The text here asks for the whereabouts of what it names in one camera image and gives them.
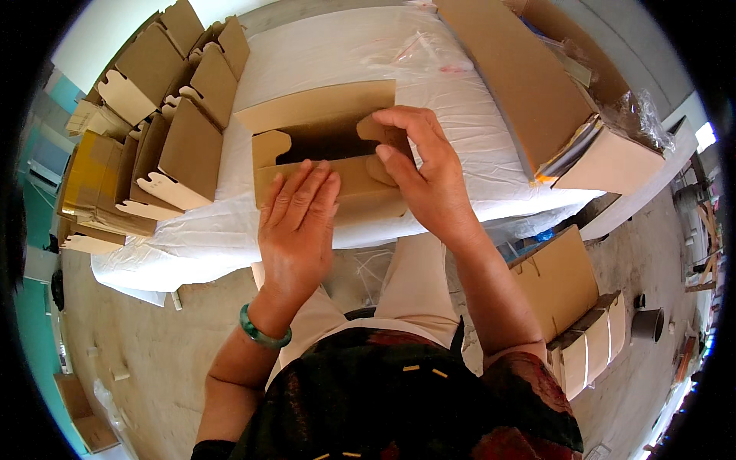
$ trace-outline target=bracelet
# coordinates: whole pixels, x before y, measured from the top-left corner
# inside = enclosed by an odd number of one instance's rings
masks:
[[[247,303],[243,305],[243,307],[240,309],[240,326],[243,328],[246,334],[253,339],[253,341],[259,345],[263,345],[267,348],[272,348],[274,350],[278,350],[279,348],[284,348],[286,345],[291,342],[291,328],[286,330],[286,335],[283,337],[283,339],[273,339],[271,337],[268,337],[266,334],[260,332],[256,326],[253,325],[253,323],[250,322],[250,319],[248,319],[248,306],[250,304]]]

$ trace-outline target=dark patterned top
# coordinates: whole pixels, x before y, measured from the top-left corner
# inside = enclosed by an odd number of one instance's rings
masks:
[[[478,378],[432,341],[346,329],[273,380],[240,441],[202,441],[193,460],[581,459],[565,395],[535,355]]]

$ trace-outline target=concrete floor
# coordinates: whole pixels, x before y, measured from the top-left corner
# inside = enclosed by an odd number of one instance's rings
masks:
[[[366,305],[369,297],[375,301],[378,279],[385,273],[392,249],[388,244],[337,252],[325,287],[345,311]],[[676,347],[686,322],[692,321],[696,303],[694,294],[684,293],[683,251],[682,232],[667,189],[607,240],[588,248],[601,292],[623,290],[629,321],[634,296],[645,292],[648,306],[663,307],[665,318],[676,322],[676,332],[671,336],[665,331],[658,344],[637,339],[625,346],[596,379],[595,389],[585,389],[572,401],[587,451],[603,443],[612,450],[611,460],[630,457],[665,403]],[[165,308],[159,308],[99,285],[86,254],[64,251],[62,259],[63,337],[95,411],[105,415],[92,391],[93,381],[100,378],[130,422],[125,438],[141,460],[188,459],[202,413],[205,373],[236,326],[239,308],[256,294],[250,269],[212,283],[182,286],[183,310],[176,311],[170,298]],[[463,312],[464,294],[451,255],[447,274],[453,301]],[[93,346],[99,356],[88,358],[86,350]],[[467,329],[464,357],[477,372],[480,348],[472,325]],[[126,367],[130,377],[114,381],[111,370],[120,367]]]

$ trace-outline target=white plastic sheet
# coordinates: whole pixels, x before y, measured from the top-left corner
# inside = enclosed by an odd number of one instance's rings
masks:
[[[407,43],[414,48],[402,54]],[[423,8],[374,7],[316,16],[255,35],[249,45],[233,112],[320,86],[396,79],[397,104],[436,112],[458,152],[481,221],[538,215],[534,227],[541,231],[601,194],[529,184],[485,84],[446,26]],[[259,261],[251,137],[231,117],[224,131],[216,202],[161,222],[152,238],[131,238],[115,252],[93,256],[97,280],[129,289],[174,291]],[[420,164],[416,151],[414,156]],[[550,210],[561,212],[546,213]],[[514,233],[513,223],[504,228]],[[529,227],[523,224],[519,230],[525,233]],[[333,246],[370,247],[423,231],[407,213],[340,227]]]

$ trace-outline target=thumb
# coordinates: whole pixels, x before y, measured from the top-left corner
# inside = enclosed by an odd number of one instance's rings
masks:
[[[417,171],[414,162],[409,160],[395,147],[380,144],[375,148],[375,154],[386,167],[386,172],[399,185],[402,191],[424,183],[424,179]]]

